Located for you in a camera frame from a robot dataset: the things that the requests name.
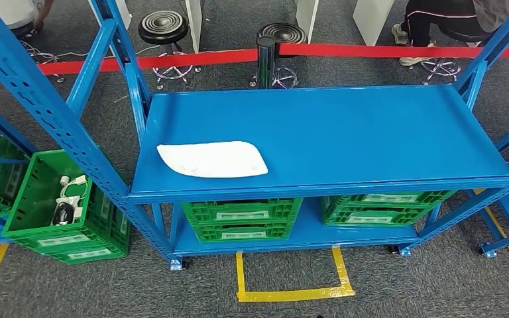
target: crate label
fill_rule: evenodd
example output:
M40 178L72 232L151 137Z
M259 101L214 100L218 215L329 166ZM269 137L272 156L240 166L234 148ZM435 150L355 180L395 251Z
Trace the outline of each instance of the crate label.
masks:
M325 197L325 209L328 209L331 206L331 197Z
M68 254L67 256L69 256L69 258L71 258L72 260L80 260L81 258L103 256L108 254L112 254L112 252L109 249L105 248L103 250L92 250L90 252Z
M120 226L120 233L125 235L127 231L128 231L128 219L126 219L126 216L123 215L122 216L122 225Z
M215 219L217 220L267 219L268 217L268 211L237 213L218 212L215 214Z
M86 240L90 240L86 235L80 234L80 235L73 235L70 237L57 237L57 238L48 238L45 240L38 240L38 244L40 246L46 247L46 246L55 246L55 245L61 245L61 244L70 244L75 242L85 242Z
M15 164L13 166L13 171L11 171L11 175L9 176L9 181L7 182L7 186L5 187L5 194L9 197L15 197L15 192L17 190L17 186L21 181L21 171L23 169L23 165Z
M100 216L103 219L108 219L108 215L110 214L110 200L105 195L102 197L102 210L100 210Z
M249 232L249 233L221 233L221 238L229 239L261 239L266 237L266 232Z
M351 216L346 223L391 223L393 217L357 217Z
M368 194L364 201L368 202L416 202L418 194Z

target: black stool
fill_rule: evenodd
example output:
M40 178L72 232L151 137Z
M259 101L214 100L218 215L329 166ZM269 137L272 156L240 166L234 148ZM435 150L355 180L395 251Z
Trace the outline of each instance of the black stool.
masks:
M269 36L279 43L307 43L306 33L298 26L290 23L270 23L258 31L257 38ZM293 58L293 55L280 55L279 58ZM286 66L275 67L273 87L293 88L298 82L297 74ZM251 87L256 86L256 76L249 84Z
M182 52L182 48L177 41L183 39L188 33L188 22L183 16L174 11L157 11L148 14L139 23L137 27L139 36L147 43L163 46L165 53L159 56L167 55L186 55ZM171 66L166 70L153 68L153 72L157 75L157 89L163 89L161 80L178 80L182 79L188 84L185 76L192 70L191 66L181 67ZM200 72L200 68L196 68L195 72Z
M475 46L483 45L492 35L492 33L483 30L477 22L471 23L467 27L467 31L451 30L446 26L439 26L440 32L452 38L465 43L475 43ZM422 67L430 72L423 84L430 84L430 80L434 75L452 76L453 81L457 81L457 74L461 72L461 66L455 58L432 58L420 62Z

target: white desk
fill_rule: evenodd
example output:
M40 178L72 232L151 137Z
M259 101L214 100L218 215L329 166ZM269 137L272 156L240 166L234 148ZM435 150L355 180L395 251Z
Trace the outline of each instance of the white desk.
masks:
M376 45L393 2L395 0L358 0L356 3L352 17L366 45Z
M201 33L201 0L186 0L186 12L188 14L188 22L190 24L190 35L192 36L192 46L194 52L199 52L200 33ZM311 43L311 36L313 35L313 26L315 25L315 17L317 16L317 6L319 0L298 0L298 10L296 12L296 19L298 25L308 36L308 41Z

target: yellow tape square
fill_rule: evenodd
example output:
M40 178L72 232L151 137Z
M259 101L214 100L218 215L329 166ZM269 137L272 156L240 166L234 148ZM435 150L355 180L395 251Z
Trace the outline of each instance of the yellow tape square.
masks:
M237 298L240 303L247 302L273 302L273 301L301 301L312 299L325 299L334 297L354 296L356 293L350 285L348 273L341 249L333 247L333 257L335 267L341 282L340 286L330 288L316 288L313 290L286 290L286 291L246 291L245 290L245 271L243 270L243 253L238 252L235 255L237 261Z

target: chrome stool base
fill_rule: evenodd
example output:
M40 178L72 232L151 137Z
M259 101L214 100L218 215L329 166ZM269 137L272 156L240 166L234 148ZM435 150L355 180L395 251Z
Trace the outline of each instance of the chrome stool base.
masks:
M422 82L424 85L429 85L434 75L451 76L453 81L457 81L457 74L461 72L461 66L454 58L432 58L420 64L430 72L426 80Z
M173 51L171 54L163 53L159 55L161 56L167 56L167 55L186 55L186 53ZM186 76L192 71L193 65L189 66L171 66L167 69L159 69L159 68L153 68L153 73L157 76L157 87L156 89L161 90L164 88L164 85L161 83L162 80L180 80L184 82L185 85L188 85L188 80L186 79ZM201 72L201 68L194 68L194 71L196 73Z
M296 87L298 84L298 75L292 69L286 66L274 69L272 87L290 89ZM253 81L249 83L249 86L256 87L256 75L253 76Z

